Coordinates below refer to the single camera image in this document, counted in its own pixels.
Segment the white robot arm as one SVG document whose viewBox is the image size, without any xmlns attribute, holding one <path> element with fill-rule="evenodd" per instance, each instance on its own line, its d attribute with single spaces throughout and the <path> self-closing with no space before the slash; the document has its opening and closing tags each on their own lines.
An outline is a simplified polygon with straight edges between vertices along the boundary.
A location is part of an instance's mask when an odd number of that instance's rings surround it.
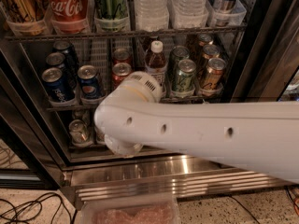
<svg viewBox="0 0 299 224">
<path fill-rule="evenodd" d="M 133 72 L 96 108 L 94 124 L 122 155 L 163 148 L 299 183 L 299 103 L 162 104 L 162 87 Z"/>
</svg>

